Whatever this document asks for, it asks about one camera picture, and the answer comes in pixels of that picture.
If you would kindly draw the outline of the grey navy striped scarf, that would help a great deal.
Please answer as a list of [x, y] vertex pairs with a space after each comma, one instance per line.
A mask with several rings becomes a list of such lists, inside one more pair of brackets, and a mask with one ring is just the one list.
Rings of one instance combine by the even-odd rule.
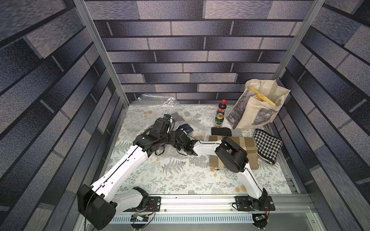
[[174, 121], [174, 131], [184, 131], [186, 134], [191, 134], [194, 129], [178, 114], [170, 114]]

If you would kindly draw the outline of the grey black striped scarf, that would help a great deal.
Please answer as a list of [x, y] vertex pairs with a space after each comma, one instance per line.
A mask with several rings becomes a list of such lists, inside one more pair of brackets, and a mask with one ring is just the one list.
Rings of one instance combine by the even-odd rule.
[[211, 128], [211, 135], [213, 136], [226, 136], [226, 137], [242, 137], [242, 131], [240, 129], [230, 129], [230, 128]]

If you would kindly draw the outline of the clear plastic vacuum bag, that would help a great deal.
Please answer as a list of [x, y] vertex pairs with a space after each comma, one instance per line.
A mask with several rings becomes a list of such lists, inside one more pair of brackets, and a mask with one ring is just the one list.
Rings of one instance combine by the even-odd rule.
[[144, 93], [135, 101], [136, 105], [174, 107], [180, 102], [173, 96]]

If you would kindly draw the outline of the brown plaid scarf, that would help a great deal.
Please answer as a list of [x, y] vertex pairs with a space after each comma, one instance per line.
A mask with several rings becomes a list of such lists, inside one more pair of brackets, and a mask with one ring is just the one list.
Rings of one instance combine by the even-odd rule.
[[[247, 152], [247, 158], [249, 160], [249, 165], [252, 170], [259, 169], [258, 163], [258, 151], [254, 138], [250, 137], [229, 137], [234, 142], [236, 142], [241, 148]], [[209, 167], [215, 169], [226, 169], [220, 158], [217, 156], [209, 157]]]

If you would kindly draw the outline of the black white houndstooth scarf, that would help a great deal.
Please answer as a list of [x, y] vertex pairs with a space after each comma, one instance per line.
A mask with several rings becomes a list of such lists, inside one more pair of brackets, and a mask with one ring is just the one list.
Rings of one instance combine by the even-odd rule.
[[256, 143], [258, 155], [269, 164], [276, 164], [278, 153], [283, 146], [283, 141], [279, 137], [273, 136], [261, 129], [255, 129], [253, 138]]

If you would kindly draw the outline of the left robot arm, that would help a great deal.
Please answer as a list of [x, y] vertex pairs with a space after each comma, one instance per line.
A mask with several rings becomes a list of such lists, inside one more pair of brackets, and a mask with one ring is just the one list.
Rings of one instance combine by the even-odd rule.
[[155, 213], [148, 193], [140, 187], [118, 194], [124, 181], [144, 161], [167, 144], [171, 138], [174, 121], [169, 114], [158, 118], [153, 127], [138, 135], [124, 157], [99, 180], [90, 186], [83, 184], [77, 191], [78, 211], [90, 222], [94, 230], [102, 230], [122, 211]]

